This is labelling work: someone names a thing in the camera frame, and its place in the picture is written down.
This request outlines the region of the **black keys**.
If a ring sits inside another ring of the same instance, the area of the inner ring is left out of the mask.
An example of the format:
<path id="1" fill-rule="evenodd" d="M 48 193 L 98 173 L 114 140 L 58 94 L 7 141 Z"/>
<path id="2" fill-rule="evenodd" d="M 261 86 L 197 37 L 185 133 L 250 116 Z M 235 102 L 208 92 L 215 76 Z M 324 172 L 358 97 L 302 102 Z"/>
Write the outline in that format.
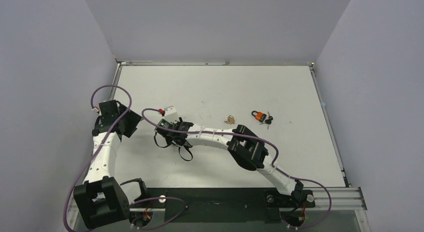
<path id="1" fill-rule="evenodd" d="M 266 125 L 267 126 L 267 130 L 269 129 L 270 125 L 272 124 L 272 121 L 274 120 L 273 116 L 271 116 L 270 112 L 267 112 L 267 117 L 266 119 L 264 119 L 260 125 Z"/>

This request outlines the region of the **orange black padlock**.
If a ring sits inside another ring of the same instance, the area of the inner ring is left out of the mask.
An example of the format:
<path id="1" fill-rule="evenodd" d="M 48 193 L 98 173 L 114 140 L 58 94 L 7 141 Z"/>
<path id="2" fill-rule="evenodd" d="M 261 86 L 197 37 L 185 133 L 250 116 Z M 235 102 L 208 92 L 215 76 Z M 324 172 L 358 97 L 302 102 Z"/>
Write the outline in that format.
<path id="1" fill-rule="evenodd" d="M 256 111 L 256 110 L 253 110 L 252 112 L 251 112 L 251 115 L 259 122 L 259 123 L 263 123 L 265 120 L 266 120 L 266 118 L 267 118 L 267 114 L 265 114 L 265 113 L 263 113 L 263 112 L 261 112 L 261 111 Z"/>

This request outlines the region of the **small brass padlock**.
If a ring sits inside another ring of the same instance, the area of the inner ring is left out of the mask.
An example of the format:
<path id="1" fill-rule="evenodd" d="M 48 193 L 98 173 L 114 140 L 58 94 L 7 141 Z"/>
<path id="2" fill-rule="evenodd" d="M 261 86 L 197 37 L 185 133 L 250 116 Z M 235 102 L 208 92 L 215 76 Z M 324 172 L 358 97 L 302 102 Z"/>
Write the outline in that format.
<path id="1" fill-rule="evenodd" d="M 225 121 L 226 124 L 234 125 L 235 124 L 235 118 L 232 115 L 229 115 Z"/>

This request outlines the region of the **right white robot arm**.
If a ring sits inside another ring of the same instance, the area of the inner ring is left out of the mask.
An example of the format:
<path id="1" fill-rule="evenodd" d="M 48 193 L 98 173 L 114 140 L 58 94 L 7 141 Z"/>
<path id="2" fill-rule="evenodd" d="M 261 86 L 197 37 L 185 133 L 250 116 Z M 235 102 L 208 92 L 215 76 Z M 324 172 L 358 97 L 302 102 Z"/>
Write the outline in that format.
<path id="1" fill-rule="evenodd" d="M 244 125 L 235 129 L 216 129 L 182 120 L 169 122 L 161 119 L 155 133 L 161 135 L 168 146 L 184 148 L 187 152 L 194 146 L 228 151 L 238 166 L 258 172 L 275 187 L 277 193 L 266 196 L 270 204 L 289 208 L 313 208 L 316 205 L 312 191 L 305 190 L 299 179 L 279 171 L 266 143 Z"/>

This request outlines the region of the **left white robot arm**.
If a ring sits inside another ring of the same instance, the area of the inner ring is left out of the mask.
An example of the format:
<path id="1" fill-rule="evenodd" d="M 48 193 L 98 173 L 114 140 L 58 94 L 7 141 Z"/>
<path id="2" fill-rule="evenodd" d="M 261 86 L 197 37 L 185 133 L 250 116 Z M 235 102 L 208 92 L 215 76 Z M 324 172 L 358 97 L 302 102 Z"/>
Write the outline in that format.
<path id="1" fill-rule="evenodd" d="M 141 178 L 118 183 L 114 177 L 122 138 L 132 136 L 142 117 L 117 100 L 101 102 L 99 113 L 92 130 L 94 158 L 72 193 L 88 230 L 127 220 L 132 204 L 143 207 L 149 202 Z"/>

